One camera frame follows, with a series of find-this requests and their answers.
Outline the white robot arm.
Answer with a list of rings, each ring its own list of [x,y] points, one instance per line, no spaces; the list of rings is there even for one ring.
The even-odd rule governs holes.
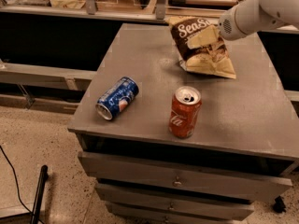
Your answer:
[[[288,25],[298,28],[299,0],[238,0],[213,25],[229,41]]]

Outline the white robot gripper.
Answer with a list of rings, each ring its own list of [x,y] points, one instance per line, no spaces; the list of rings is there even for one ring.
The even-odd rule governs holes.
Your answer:
[[[191,35],[187,41],[189,49],[198,49],[216,43],[222,36],[226,40],[237,40],[246,37],[249,32],[249,17],[243,5],[236,5],[225,11],[219,18],[219,29],[214,25]]]

